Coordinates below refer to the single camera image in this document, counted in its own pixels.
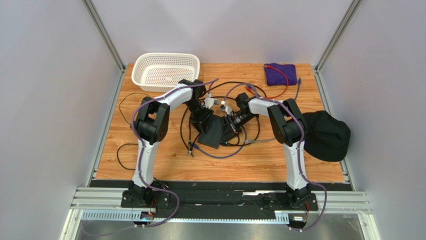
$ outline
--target white wall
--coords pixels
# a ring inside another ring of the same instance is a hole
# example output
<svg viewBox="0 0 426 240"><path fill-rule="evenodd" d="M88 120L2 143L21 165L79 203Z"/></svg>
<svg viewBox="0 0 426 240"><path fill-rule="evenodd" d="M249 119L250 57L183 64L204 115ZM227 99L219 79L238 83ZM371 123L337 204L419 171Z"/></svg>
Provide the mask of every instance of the white wall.
<svg viewBox="0 0 426 240"><path fill-rule="evenodd" d="M426 2L364 0L322 72L384 240L425 238Z"/></svg>
<svg viewBox="0 0 426 240"><path fill-rule="evenodd" d="M58 239L119 71L82 1L0 3L0 238Z"/></svg>
<svg viewBox="0 0 426 240"><path fill-rule="evenodd" d="M93 0L125 64L149 52L202 63L317 64L351 0Z"/></svg>

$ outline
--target white plastic basket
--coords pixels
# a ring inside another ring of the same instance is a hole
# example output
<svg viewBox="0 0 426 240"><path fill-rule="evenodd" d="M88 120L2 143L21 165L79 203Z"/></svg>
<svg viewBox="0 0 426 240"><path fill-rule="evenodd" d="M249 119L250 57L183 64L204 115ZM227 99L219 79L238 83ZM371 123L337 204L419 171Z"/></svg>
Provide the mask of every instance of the white plastic basket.
<svg viewBox="0 0 426 240"><path fill-rule="evenodd" d="M182 79L193 82L200 73L200 60L186 53L145 53L134 64L131 80L147 92L165 93Z"/></svg>

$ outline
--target black cap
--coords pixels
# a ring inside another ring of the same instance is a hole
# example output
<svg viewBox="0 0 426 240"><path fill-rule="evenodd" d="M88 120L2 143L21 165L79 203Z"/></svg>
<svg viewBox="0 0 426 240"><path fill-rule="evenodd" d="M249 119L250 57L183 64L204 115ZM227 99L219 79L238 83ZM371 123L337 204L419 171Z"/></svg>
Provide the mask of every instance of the black cap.
<svg viewBox="0 0 426 240"><path fill-rule="evenodd" d="M303 113L307 123L304 149L326 162L339 162L348 152L351 130L326 111Z"/></svg>

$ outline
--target wood grain surface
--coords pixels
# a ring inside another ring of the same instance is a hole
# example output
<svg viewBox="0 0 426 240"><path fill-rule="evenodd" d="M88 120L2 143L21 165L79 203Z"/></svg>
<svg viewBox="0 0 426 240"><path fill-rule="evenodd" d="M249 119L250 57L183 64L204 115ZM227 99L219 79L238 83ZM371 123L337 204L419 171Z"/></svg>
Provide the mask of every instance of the wood grain surface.
<svg viewBox="0 0 426 240"><path fill-rule="evenodd" d="M137 143L137 138L132 133L130 126L119 112L118 104L131 93L144 93L131 79L133 64L129 64L111 126L107 135L105 147L101 156L96 179L129 180L134 171L122 168L117 161L117 149L127 143ZM302 113L315 112L323 109L320 94L315 82L312 67L309 64L296 64L297 76L301 77L302 84L297 98L297 104ZM283 86L267 86L263 64L239 64L239 63L205 63L201 64L198 79L211 81L219 78L220 84L226 81L248 82L261 87L268 96L276 96L284 89ZM213 96L224 96L233 84L225 84L212 90ZM294 98L297 85L289 86L280 100ZM229 96L236 97L239 93L247 92L243 86L237 87ZM160 92L146 92L151 97L161 95ZM121 104L124 116L129 120L134 110L140 105L143 94L133 94ZM233 101L227 101L234 110L238 110ZM184 104L170 113L167 136L161 142L154 166L154 176L167 181L247 181L247 182L284 182L287 178L286 162L281 145L277 141L259 142L245 146L235 156L225 159L208 157L194 149L194 158L187 155L187 149L181 141L180 123L186 109ZM215 114L219 107L214 106ZM183 122L183 136L185 141L189 139L189 114ZM259 140L273 138L270 121L265 116L260 116ZM246 125L247 138L253 139L258 131L256 119L252 119ZM192 139L197 131L192 128ZM220 146L219 149L201 145L200 148L215 156L226 156L235 152L238 147ZM119 151L119 157L123 165L135 168L138 154L137 145L127 145ZM338 162L320 161L307 152L304 152L306 173L310 180L317 182L343 182L343 174Z"/></svg>

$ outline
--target purple cloth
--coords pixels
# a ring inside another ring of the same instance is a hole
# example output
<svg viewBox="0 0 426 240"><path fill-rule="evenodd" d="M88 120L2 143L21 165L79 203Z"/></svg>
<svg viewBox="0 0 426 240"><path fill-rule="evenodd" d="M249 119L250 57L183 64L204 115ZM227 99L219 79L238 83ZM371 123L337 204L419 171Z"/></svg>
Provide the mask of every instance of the purple cloth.
<svg viewBox="0 0 426 240"><path fill-rule="evenodd" d="M296 66L294 64L281 65L278 63L265 64L266 84L268 86L287 85L286 78L277 70L267 68L266 66L274 67L284 73L288 78L288 85L298 84L298 76L296 75Z"/></svg>

